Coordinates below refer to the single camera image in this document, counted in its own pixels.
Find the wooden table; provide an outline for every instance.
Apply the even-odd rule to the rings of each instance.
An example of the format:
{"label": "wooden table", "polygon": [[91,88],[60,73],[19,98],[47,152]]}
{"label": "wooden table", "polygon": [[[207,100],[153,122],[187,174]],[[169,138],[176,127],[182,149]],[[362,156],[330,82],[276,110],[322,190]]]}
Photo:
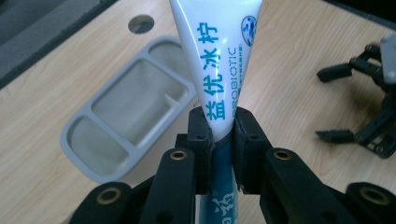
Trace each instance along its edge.
{"label": "wooden table", "polygon": [[[150,15],[134,35],[131,18]],[[320,141],[315,130],[357,131],[379,112],[382,91],[363,75],[321,83],[316,72],[345,63],[391,33],[319,0],[264,0],[239,105],[275,147],[295,151],[326,185],[366,181],[396,193],[396,156]],[[120,0],[0,91],[0,220],[60,223],[98,184],[59,143],[69,118],[150,40],[177,36],[166,0]],[[263,223],[258,196],[240,196],[240,222]]]}

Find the toothpaste tube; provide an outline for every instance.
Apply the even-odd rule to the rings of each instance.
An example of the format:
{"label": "toothpaste tube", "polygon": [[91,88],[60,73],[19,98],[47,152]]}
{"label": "toothpaste tube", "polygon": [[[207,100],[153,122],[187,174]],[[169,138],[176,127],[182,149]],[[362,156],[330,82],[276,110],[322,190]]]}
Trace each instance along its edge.
{"label": "toothpaste tube", "polygon": [[170,0],[179,38],[217,148],[201,223],[236,223],[231,130],[262,0]]}

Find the blue tube bottom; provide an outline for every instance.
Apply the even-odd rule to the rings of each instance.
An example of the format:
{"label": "blue tube bottom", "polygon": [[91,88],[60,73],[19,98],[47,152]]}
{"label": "blue tube bottom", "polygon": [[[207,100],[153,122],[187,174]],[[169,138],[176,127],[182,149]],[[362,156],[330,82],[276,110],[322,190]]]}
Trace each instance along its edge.
{"label": "blue tube bottom", "polygon": [[212,192],[201,198],[200,223],[238,223],[238,193],[233,175],[231,141],[213,151],[211,174]]}

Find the blue logo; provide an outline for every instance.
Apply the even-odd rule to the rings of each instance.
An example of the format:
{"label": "blue logo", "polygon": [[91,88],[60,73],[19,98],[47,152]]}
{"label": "blue logo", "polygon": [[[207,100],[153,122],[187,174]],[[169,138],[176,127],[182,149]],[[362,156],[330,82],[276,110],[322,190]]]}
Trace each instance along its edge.
{"label": "blue logo", "polygon": [[252,16],[246,16],[242,20],[241,29],[242,36],[248,46],[252,46],[254,42],[254,35],[256,34],[257,21]]}

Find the dark gray surface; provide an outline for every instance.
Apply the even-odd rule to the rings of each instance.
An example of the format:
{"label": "dark gray surface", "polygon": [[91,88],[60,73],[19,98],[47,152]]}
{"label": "dark gray surface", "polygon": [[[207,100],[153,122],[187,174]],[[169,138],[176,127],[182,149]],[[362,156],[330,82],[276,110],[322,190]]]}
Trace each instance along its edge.
{"label": "dark gray surface", "polygon": [[0,5],[0,89],[117,0],[6,0]]}

